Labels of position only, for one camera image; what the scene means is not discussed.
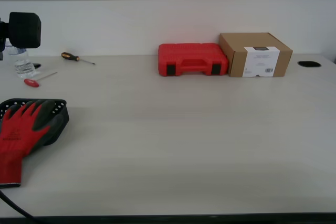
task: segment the plastic bottle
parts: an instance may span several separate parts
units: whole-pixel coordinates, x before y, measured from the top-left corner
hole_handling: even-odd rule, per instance
[[[29,60],[27,49],[14,47],[7,39],[5,52],[8,57],[13,59],[15,71],[19,77],[27,79],[36,75],[34,65]]]

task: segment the white label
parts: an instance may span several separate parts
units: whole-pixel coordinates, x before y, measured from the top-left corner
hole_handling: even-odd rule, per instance
[[[243,77],[272,77],[280,50],[276,47],[245,47],[247,57]]]

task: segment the red tool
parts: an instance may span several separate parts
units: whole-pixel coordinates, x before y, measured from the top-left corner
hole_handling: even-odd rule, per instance
[[[226,74],[228,60],[216,43],[162,44],[159,46],[159,74],[180,76],[203,72],[207,76]]]
[[[51,74],[49,74],[49,75],[47,75],[47,76],[44,76],[44,77],[42,77],[42,78],[40,78],[40,79],[37,79],[37,80],[24,79],[24,82],[25,82],[25,84],[27,84],[28,86],[37,88],[37,87],[40,86],[40,84],[38,84],[37,81],[42,80],[42,79],[44,79],[44,78],[47,78],[47,77],[49,77],[49,76],[52,76],[52,75],[54,75],[54,74],[56,74],[56,73],[57,73],[57,72],[55,72],[55,73],[51,73]]]

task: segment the brown box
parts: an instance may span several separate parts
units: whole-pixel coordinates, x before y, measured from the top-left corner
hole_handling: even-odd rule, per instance
[[[220,34],[219,45],[231,77],[284,76],[293,53],[270,33]]]

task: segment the black tray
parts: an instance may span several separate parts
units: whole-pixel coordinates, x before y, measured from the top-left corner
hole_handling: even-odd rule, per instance
[[[7,101],[4,101],[3,103],[0,104],[0,120],[2,119],[2,117],[4,116],[5,112],[7,111],[7,109],[14,105],[14,104],[21,104],[21,106],[23,106],[25,103],[29,102],[29,101],[37,101],[37,100],[48,100],[48,99],[21,99],[21,98],[13,98],[13,99],[9,99]],[[65,128],[65,126],[67,125],[67,123],[69,122],[69,114],[68,114],[68,110],[67,110],[67,102],[65,100],[55,100],[55,99],[51,99],[53,101],[55,101],[55,107],[53,109],[53,111],[50,114],[50,117],[47,119],[48,121],[50,121],[51,119],[53,119],[53,117],[57,114],[61,114],[63,115],[64,121],[63,124],[61,126],[61,128],[58,130],[58,132],[48,141],[45,143],[45,145],[50,145],[53,144],[54,142],[56,142],[57,138],[60,136],[60,134],[62,133],[63,129]]]

